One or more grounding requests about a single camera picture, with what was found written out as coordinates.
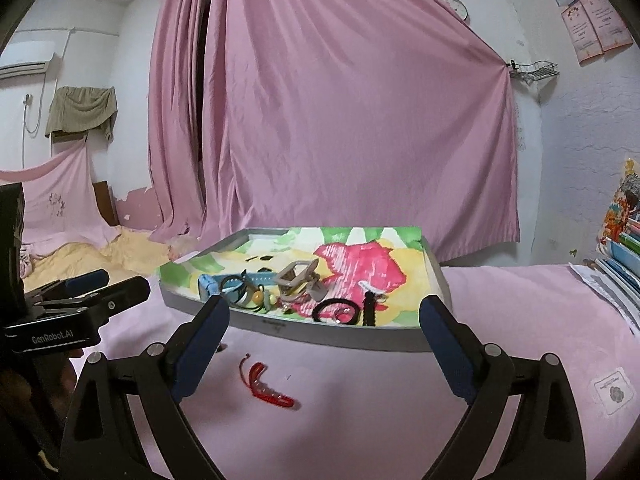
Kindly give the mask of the light blue smart watch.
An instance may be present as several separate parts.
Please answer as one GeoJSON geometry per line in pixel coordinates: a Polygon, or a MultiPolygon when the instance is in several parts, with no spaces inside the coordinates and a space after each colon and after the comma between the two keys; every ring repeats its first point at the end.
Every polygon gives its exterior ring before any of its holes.
{"type": "Polygon", "coordinates": [[[240,274],[201,274],[198,277],[198,296],[205,302],[211,296],[225,296],[232,304],[247,304],[254,292],[262,286],[272,286],[273,272],[240,274]]]}

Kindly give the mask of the yellow bed blanket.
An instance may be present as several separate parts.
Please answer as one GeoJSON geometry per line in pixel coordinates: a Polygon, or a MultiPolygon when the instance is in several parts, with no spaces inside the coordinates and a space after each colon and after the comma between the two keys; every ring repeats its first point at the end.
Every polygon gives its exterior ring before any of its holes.
{"type": "Polygon", "coordinates": [[[50,256],[32,260],[32,272],[24,278],[26,292],[55,280],[74,278],[103,269],[110,283],[135,275],[150,276],[169,261],[193,252],[195,242],[187,236],[177,236],[168,244],[150,240],[150,233],[119,229],[119,236],[103,248],[84,243],[70,243],[50,256]]]}

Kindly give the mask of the white label patch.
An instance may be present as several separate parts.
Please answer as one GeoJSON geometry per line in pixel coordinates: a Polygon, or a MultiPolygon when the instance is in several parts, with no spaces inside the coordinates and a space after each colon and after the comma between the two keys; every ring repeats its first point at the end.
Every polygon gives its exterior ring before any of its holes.
{"type": "Polygon", "coordinates": [[[591,389],[603,413],[608,417],[634,402],[636,398],[636,389],[623,367],[616,367],[612,372],[593,379],[591,389]]]}

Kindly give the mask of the pink tablecloth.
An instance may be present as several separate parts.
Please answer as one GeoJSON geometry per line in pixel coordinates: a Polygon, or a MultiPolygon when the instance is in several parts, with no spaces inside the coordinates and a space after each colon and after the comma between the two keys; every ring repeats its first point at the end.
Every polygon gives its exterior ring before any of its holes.
{"type": "MultiPolygon", "coordinates": [[[[639,445],[639,343],[567,266],[448,268],[454,314],[479,340],[563,362],[587,474],[613,477],[639,445]],[[606,416],[593,379],[623,367],[634,402],[606,416]]],[[[419,479],[465,410],[429,353],[302,344],[230,328],[182,410],[229,479],[419,479]]]]}

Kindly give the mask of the olive green hanging cloth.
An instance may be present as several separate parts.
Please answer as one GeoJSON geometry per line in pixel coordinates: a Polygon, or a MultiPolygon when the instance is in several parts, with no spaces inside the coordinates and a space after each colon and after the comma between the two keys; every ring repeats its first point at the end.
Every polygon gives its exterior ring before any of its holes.
{"type": "Polygon", "coordinates": [[[70,136],[99,130],[106,142],[113,139],[118,112],[114,87],[61,87],[55,91],[46,136],[70,136]]]}

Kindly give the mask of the stack of books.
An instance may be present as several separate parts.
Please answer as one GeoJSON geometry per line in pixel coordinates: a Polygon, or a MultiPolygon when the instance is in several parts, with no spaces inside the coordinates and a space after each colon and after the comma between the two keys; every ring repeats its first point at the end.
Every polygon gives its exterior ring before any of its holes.
{"type": "Polygon", "coordinates": [[[597,237],[596,258],[568,265],[639,338],[639,163],[627,158],[597,237]]]}

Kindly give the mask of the white air conditioner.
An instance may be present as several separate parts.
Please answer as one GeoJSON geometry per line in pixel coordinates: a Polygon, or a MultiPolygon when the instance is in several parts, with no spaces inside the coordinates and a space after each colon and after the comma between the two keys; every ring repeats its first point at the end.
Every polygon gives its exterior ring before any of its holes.
{"type": "Polygon", "coordinates": [[[42,75],[55,56],[52,41],[24,41],[8,44],[0,56],[0,79],[42,75]]]}

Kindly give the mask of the grey tray with colourful liner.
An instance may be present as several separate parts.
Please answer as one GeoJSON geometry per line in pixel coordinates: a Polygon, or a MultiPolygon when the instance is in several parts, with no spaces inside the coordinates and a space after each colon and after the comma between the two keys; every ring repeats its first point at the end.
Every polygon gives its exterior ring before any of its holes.
{"type": "Polygon", "coordinates": [[[165,304],[184,313],[221,296],[236,328],[358,350],[427,352],[420,303],[451,302],[414,226],[242,229],[158,276],[165,304]]]}

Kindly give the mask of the large pink curtain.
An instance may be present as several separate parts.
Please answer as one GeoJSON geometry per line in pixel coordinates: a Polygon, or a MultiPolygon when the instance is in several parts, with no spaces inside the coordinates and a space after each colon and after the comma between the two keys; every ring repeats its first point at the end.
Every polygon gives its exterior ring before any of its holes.
{"type": "Polygon", "coordinates": [[[164,0],[159,240],[416,226],[447,261],[520,238],[509,70],[442,0],[164,0]]]}

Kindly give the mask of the pink sheet on wall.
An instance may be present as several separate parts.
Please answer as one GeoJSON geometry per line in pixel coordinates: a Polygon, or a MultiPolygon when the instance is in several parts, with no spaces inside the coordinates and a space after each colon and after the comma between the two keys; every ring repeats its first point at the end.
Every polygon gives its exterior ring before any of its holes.
{"type": "Polygon", "coordinates": [[[103,248],[119,236],[96,203],[85,142],[73,143],[39,166],[3,170],[1,182],[23,185],[23,245],[35,258],[70,243],[103,248]]]}

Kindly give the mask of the wall certificates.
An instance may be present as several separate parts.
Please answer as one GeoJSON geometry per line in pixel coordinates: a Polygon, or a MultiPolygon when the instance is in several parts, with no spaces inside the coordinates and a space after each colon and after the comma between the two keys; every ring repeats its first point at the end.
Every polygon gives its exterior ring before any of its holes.
{"type": "Polygon", "coordinates": [[[580,65],[634,44],[608,0],[555,0],[580,65]]]}

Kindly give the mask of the round wall clock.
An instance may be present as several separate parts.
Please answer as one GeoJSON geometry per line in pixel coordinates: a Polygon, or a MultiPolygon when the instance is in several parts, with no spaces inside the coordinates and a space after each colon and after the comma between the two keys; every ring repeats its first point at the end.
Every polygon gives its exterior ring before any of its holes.
{"type": "Polygon", "coordinates": [[[469,10],[461,0],[442,0],[442,2],[446,3],[462,22],[469,21],[469,10]]]}

